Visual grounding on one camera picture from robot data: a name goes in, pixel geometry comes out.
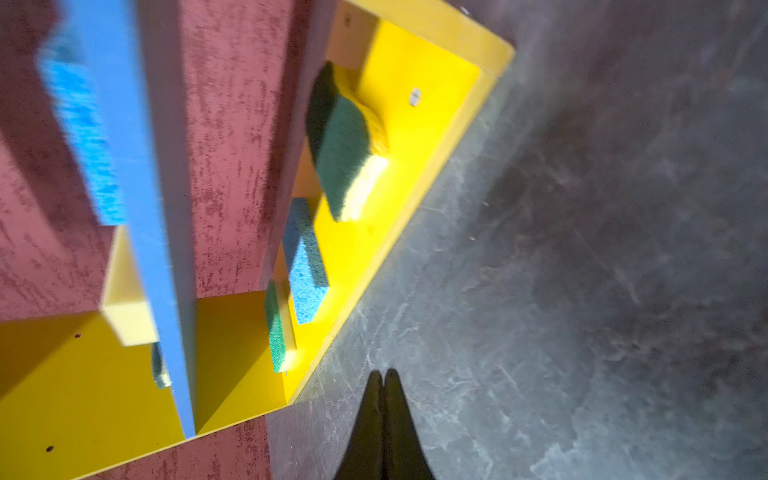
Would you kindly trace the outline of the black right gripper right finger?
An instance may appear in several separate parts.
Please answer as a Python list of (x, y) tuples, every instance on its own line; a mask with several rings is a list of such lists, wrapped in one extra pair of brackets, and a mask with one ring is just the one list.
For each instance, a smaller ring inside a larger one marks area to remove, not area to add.
[(383, 408), (384, 478), (434, 480), (395, 369), (388, 369), (385, 375)]

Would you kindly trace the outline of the blue sponge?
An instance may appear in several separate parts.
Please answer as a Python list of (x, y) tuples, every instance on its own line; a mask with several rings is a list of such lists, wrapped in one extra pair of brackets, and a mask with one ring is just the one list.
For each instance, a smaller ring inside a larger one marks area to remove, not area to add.
[(297, 323), (309, 324), (329, 291), (329, 280), (306, 198), (291, 202), (283, 248)]
[(71, 23), (60, 21), (54, 25), (37, 54), (36, 67), (99, 223), (125, 224), (126, 208), (106, 131)]

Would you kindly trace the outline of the bright green yellow sponge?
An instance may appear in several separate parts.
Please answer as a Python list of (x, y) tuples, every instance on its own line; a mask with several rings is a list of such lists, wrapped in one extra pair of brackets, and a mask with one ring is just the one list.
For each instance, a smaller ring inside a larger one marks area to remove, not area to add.
[(264, 308), (272, 367), (276, 373), (289, 371), (297, 355), (289, 300), (284, 282), (269, 282)]

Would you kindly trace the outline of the yellow sponge front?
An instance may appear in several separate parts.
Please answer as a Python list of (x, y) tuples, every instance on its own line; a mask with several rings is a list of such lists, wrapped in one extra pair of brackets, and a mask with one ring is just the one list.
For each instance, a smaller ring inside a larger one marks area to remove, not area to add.
[(159, 341), (126, 225), (117, 226), (114, 230), (99, 309), (123, 346)]

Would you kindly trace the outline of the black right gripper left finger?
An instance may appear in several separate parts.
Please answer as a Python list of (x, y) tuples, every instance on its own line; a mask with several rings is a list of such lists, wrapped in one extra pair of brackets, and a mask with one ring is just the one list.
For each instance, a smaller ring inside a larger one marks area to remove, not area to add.
[(348, 446), (335, 479), (384, 478), (383, 380), (379, 371), (368, 377)]

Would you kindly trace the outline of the dark green wavy sponge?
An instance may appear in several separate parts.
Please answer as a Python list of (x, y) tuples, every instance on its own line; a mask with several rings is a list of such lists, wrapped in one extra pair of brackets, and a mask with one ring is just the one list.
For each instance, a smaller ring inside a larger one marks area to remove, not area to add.
[(348, 71), (330, 61), (310, 94), (306, 135), (313, 166), (336, 222), (358, 220), (389, 166), (385, 128), (356, 96)]
[(159, 342), (151, 345), (151, 370), (153, 381), (159, 389), (165, 389), (172, 385)]

